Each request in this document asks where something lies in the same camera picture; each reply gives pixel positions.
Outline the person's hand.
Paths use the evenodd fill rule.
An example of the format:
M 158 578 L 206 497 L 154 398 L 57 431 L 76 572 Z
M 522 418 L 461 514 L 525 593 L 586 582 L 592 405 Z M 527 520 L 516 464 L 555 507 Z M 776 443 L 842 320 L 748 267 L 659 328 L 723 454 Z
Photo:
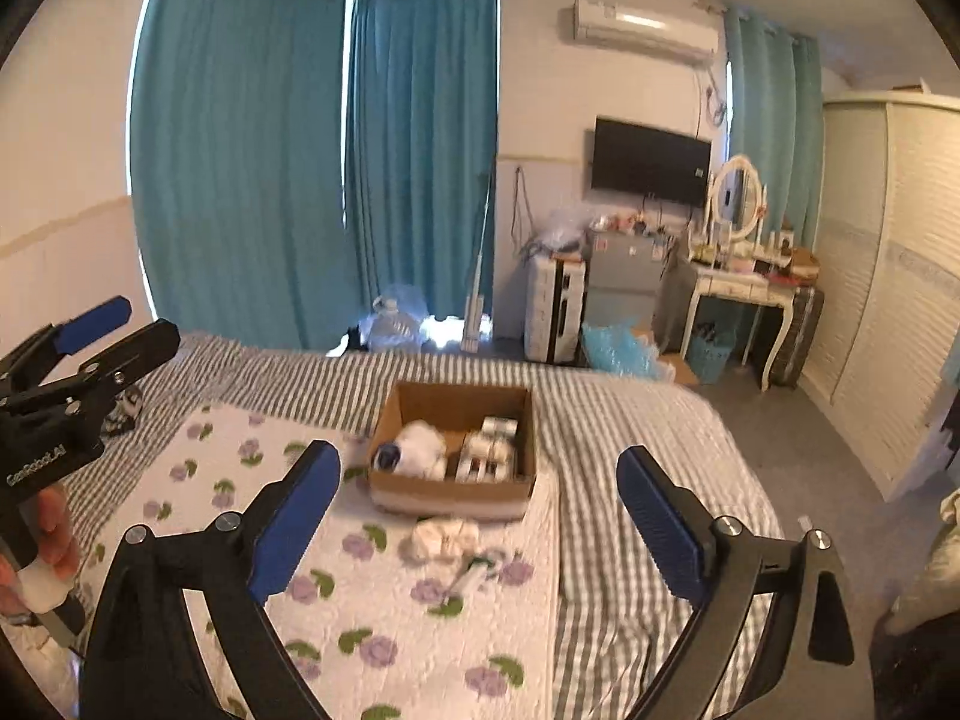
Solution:
M 73 582 L 80 564 L 80 550 L 71 529 L 67 491 L 62 483 L 52 484 L 36 496 L 37 544 L 39 556 L 52 567 L 62 582 Z M 16 572 L 0 557 L 2 614 L 10 617 L 28 611 L 16 593 Z

